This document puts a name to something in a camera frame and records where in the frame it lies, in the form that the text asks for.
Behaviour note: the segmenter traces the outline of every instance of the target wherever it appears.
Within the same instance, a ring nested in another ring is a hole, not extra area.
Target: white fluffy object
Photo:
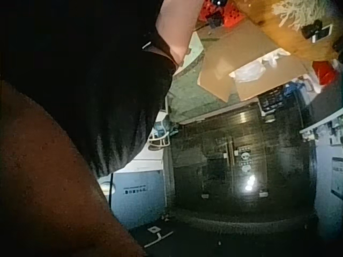
[[[279,27],[286,21],[293,20],[289,25],[298,31],[301,27],[313,24],[315,20],[322,19],[328,5],[328,0],[284,0],[273,4],[273,13],[282,19]]]

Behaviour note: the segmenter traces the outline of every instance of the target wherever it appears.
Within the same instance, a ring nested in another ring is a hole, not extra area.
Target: dark skin
[[[60,126],[4,82],[1,101],[0,194],[10,195],[2,198],[1,210],[23,247],[72,256],[144,256],[114,219],[94,175]]]

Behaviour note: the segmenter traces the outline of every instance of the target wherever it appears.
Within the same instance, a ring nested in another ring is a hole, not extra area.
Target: person
[[[3,251],[145,256],[96,179],[143,148],[203,0],[4,2]]]

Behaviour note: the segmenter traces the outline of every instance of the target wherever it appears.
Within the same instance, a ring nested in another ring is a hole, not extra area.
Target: red bag
[[[315,70],[319,83],[322,86],[326,86],[334,82],[337,77],[337,71],[332,67],[331,63],[327,61],[313,62],[312,67]]]

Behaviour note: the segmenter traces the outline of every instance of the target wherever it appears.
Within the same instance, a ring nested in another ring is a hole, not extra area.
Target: red object
[[[334,82],[337,77],[337,71],[329,62],[313,62],[312,67],[315,70],[319,83],[322,86],[326,86]]]
[[[199,20],[207,21],[207,17],[220,12],[223,17],[223,25],[231,28],[245,18],[233,3],[228,3],[225,7],[218,7],[211,3],[210,0],[205,0],[202,10],[199,15]]]

